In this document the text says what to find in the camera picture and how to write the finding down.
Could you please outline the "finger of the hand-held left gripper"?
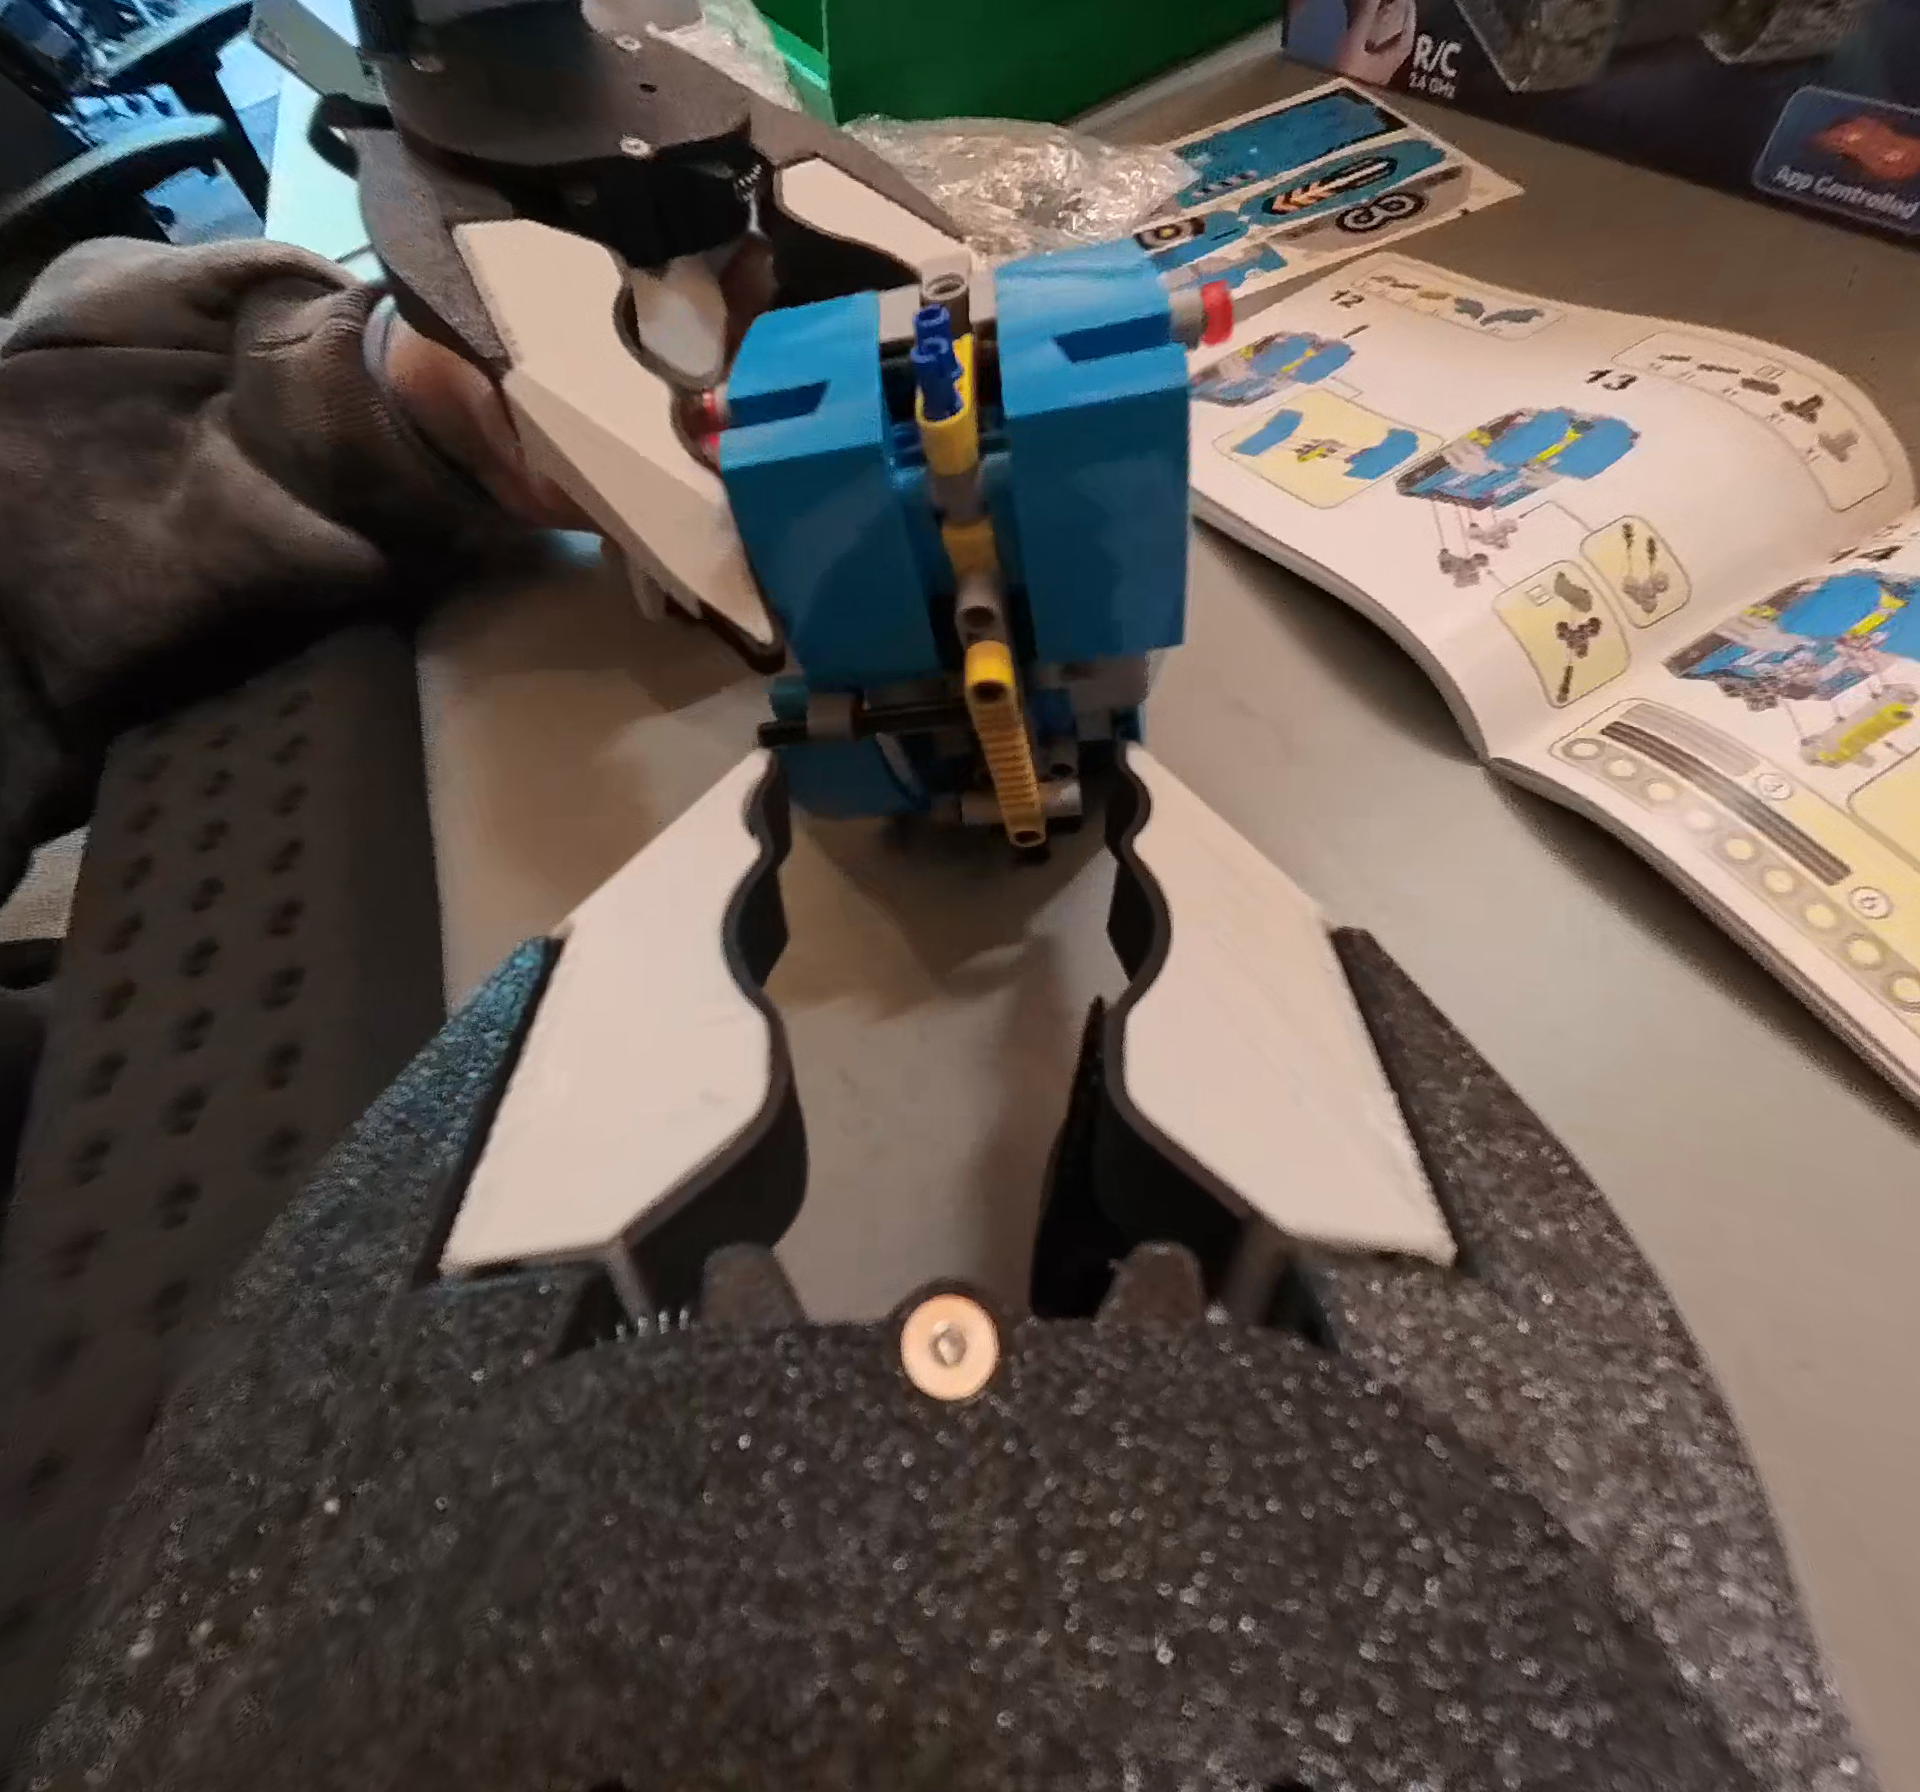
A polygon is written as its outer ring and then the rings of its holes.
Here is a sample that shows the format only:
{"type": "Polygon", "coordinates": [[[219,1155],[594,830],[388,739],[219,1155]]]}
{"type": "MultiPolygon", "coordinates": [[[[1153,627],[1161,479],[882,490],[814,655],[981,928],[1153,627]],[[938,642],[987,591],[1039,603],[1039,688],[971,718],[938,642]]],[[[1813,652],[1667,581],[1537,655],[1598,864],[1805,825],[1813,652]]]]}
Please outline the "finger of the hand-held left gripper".
{"type": "Polygon", "coordinates": [[[498,390],[528,461],[609,539],[639,617],[680,611],[780,671],[720,472],[680,424],[720,367],[659,367],[624,327],[635,314],[668,324],[676,357],[724,352],[714,278],[698,262],[628,278],[606,244],[534,220],[463,221],[453,244],[506,352],[498,390]]]}
{"type": "Polygon", "coordinates": [[[960,270],[960,238],[944,220],[834,162],[803,156],[773,184],[785,291],[917,291],[960,270]]]}

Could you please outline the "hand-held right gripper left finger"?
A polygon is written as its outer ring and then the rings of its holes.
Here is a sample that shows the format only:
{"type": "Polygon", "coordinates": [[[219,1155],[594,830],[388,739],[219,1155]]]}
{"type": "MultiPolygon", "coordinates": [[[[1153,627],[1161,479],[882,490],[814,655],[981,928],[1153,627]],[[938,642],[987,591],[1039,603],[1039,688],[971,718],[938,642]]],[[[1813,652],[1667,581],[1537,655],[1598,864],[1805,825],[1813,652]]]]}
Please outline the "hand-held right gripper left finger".
{"type": "Polygon", "coordinates": [[[765,979],[789,811],[749,753],[555,931],[538,1002],[440,1246],[440,1274],[598,1261],[698,1282],[773,1248],[806,1127],[765,979]]]}

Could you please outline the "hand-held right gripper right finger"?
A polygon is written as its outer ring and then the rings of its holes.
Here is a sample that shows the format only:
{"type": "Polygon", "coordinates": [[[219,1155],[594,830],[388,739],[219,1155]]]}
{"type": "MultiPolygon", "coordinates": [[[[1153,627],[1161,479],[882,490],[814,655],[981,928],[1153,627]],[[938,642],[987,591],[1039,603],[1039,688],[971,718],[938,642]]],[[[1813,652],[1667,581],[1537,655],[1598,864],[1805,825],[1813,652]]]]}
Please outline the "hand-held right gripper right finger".
{"type": "Polygon", "coordinates": [[[1232,1316],[1305,1255],[1451,1269],[1457,1237],[1317,903],[1149,750],[1108,791],[1108,1222],[1232,1316]]]}

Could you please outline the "thin black axle rod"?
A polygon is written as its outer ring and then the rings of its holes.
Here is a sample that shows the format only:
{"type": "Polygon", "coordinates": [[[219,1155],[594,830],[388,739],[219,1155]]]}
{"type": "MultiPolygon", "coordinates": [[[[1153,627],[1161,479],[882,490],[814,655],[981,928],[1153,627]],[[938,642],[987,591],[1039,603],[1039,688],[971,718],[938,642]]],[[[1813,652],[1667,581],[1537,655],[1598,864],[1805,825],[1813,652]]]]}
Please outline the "thin black axle rod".
{"type": "MultiPolygon", "coordinates": [[[[1086,728],[1077,718],[1073,728],[1043,728],[1025,721],[1025,739],[1048,753],[1049,746],[1072,750],[1097,750],[1118,746],[1127,734],[1118,733],[1118,713],[1104,713],[1104,721],[1093,721],[1086,728]]],[[[909,739],[909,734],[938,734],[938,733],[970,733],[974,734],[971,713],[959,699],[947,702],[905,702],[905,705],[865,705],[850,699],[845,709],[814,699],[803,713],[797,718],[765,718],[756,725],[758,750],[802,750],[802,746],[853,746],[865,739],[909,739]]]]}

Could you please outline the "blue yellow toy brick model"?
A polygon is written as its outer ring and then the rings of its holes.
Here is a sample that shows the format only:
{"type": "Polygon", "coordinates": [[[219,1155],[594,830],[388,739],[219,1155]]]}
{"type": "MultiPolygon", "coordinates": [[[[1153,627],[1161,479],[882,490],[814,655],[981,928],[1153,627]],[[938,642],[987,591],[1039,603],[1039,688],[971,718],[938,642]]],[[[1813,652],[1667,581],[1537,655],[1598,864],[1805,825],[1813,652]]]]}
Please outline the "blue yellow toy brick model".
{"type": "Polygon", "coordinates": [[[1189,627],[1191,352],[1232,322],[1226,286],[1122,238],[747,330],[707,457],[780,674],[974,725],[905,739],[926,803],[901,822],[1043,850],[1140,739],[1189,627]],[[1104,713],[1118,746],[1025,739],[1104,713]]]}

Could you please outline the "person's left forearm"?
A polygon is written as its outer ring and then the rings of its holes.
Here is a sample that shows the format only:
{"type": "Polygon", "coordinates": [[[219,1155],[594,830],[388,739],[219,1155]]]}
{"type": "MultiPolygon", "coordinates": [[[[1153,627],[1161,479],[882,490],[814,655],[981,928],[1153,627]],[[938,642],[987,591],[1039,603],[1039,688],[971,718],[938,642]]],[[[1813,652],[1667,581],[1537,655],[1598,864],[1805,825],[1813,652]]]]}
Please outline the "person's left forearm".
{"type": "Polygon", "coordinates": [[[4,317],[4,892],[109,746],[498,558],[388,291],[283,244],[90,238],[4,317]]]}

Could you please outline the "grey desk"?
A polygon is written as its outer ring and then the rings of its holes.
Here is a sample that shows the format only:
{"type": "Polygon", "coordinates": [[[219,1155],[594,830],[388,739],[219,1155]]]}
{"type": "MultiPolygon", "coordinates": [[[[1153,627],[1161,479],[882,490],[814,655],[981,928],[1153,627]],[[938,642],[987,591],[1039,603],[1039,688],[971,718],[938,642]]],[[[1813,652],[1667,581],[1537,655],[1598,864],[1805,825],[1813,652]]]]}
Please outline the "grey desk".
{"type": "MultiPolygon", "coordinates": [[[[747,750],[756,680],[589,539],[417,646],[458,1004],[747,750]]],[[[1368,931],[1662,1271],[1790,1536],[1881,1787],[1916,1787],[1916,1112],[1618,837],[1494,781],[1321,589],[1197,534],[1145,746],[1368,931]]],[[[797,825],[780,873],[818,1320],[959,1274],[1023,1299],[1080,1023],[1118,987],[1097,826],[1038,868],[797,825]]]]}

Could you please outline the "person's left hand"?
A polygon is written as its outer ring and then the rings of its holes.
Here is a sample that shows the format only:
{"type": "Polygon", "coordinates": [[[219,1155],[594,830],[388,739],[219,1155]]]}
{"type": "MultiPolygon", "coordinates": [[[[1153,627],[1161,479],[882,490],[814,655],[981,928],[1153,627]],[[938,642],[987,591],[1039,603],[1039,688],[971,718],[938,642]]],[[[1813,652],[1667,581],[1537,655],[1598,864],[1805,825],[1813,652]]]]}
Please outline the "person's left hand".
{"type": "Polygon", "coordinates": [[[528,528],[594,534],[594,520],[530,466],[493,375],[408,324],[392,295],[372,301],[363,357],[397,426],[473,498],[528,528]]]}

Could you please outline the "black office chair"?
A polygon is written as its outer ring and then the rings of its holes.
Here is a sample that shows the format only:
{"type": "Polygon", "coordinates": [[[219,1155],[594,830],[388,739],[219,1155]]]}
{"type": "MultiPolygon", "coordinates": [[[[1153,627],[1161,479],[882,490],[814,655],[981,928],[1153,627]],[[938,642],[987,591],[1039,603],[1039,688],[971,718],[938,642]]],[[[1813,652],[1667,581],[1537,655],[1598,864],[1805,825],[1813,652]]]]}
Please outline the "black office chair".
{"type": "Polygon", "coordinates": [[[166,244],[148,196],[180,171],[219,171],[225,125],[207,117],[161,118],[105,148],[4,188],[4,262],[43,262],[87,238],[166,244]]]}

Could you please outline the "printed paper sheet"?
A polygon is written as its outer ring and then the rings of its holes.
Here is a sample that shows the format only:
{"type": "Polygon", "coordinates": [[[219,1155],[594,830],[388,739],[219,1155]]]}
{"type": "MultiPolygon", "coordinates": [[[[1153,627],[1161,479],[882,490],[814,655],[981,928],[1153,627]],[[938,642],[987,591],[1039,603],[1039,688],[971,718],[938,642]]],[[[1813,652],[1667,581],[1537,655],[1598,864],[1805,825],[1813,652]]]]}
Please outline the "printed paper sheet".
{"type": "Polygon", "coordinates": [[[1524,188],[1351,83],[1214,122],[1175,148],[1194,181],[1140,231],[1161,273],[1280,291],[1524,188]]]}

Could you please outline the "white instruction booklet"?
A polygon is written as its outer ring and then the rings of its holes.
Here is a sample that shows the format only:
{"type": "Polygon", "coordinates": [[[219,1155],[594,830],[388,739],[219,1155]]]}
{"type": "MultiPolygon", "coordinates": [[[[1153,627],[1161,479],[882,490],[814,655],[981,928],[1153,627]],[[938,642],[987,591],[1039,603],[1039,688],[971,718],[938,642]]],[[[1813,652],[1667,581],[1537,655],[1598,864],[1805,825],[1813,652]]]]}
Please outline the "white instruction booklet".
{"type": "Polygon", "coordinates": [[[1375,253],[1191,357],[1191,485],[1916,1098],[1916,479],[1845,371],[1375,253]]]}

